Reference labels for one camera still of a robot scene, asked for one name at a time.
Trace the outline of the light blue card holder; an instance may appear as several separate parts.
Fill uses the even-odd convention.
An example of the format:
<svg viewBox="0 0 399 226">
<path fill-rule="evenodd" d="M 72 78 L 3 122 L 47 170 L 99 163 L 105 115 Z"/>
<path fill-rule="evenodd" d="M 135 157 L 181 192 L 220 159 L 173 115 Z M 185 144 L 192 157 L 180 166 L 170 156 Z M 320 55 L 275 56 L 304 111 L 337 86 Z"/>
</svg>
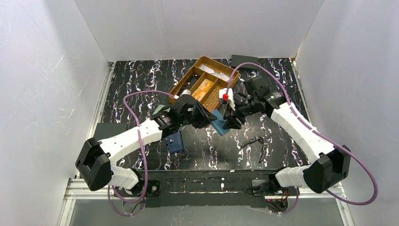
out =
<svg viewBox="0 0 399 226">
<path fill-rule="evenodd" d="M 222 137 L 225 134 L 227 134 L 230 131 L 230 129 L 225 129 L 223 127 L 226 120 L 223 118 L 223 116 L 217 109 L 215 109 L 212 112 L 212 114 L 215 115 L 217 117 L 217 119 L 214 121 L 211 121 L 210 123 L 213 126 L 213 128 L 216 130 L 216 132 Z"/>
</svg>

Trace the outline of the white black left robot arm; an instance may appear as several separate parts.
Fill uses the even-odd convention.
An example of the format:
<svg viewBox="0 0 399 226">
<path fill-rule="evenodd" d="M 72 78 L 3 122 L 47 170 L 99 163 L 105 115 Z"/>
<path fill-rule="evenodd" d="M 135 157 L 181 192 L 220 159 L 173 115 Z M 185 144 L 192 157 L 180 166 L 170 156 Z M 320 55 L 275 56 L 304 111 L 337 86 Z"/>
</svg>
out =
<svg viewBox="0 0 399 226">
<path fill-rule="evenodd" d="M 122 157 L 147 144 L 175 134 L 181 127 L 191 125 L 201 129 L 217 120 L 198 100 L 182 95 L 172 104 L 159 109 L 139 126 L 110 138 L 86 140 L 75 166 L 91 191 L 105 186 L 132 189 L 139 182 L 130 169 L 116 166 Z"/>
</svg>

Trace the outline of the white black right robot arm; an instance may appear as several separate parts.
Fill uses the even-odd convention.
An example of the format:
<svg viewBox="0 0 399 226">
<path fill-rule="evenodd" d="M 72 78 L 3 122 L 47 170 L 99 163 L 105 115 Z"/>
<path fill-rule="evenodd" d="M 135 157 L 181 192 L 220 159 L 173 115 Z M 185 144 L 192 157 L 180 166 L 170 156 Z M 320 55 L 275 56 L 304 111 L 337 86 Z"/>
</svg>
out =
<svg viewBox="0 0 399 226">
<path fill-rule="evenodd" d="M 310 162 L 301 167 L 285 167 L 269 174 L 268 186 L 309 188 L 322 193 L 348 176 L 351 157 L 342 149 L 316 135 L 317 129 L 290 105 L 282 91 L 271 92 L 262 77 L 244 82 L 247 94 L 219 90 L 219 100 L 227 104 L 224 129 L 240 129 L 245 117 L 266 114 L 300 146 Z"/>
</svg>

